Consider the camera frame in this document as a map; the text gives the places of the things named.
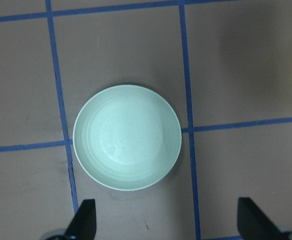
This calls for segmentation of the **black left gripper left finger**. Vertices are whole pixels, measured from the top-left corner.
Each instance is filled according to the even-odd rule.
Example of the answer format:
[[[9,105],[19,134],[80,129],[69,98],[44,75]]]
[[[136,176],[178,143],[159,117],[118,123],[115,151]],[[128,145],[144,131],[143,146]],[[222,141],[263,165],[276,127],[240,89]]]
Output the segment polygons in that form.
[[[67,240],[94,240],[96,236],[96,203],[94,199],[82,201],[78,211],[67,227]]]

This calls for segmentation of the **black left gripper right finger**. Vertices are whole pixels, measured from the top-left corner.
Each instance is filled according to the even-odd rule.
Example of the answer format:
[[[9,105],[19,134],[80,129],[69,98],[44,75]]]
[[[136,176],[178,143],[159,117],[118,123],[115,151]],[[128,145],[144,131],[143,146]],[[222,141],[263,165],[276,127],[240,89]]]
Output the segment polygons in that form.
[[[237,230],[243,240],[278,240],[282,234],[249,197],[238,198]]]

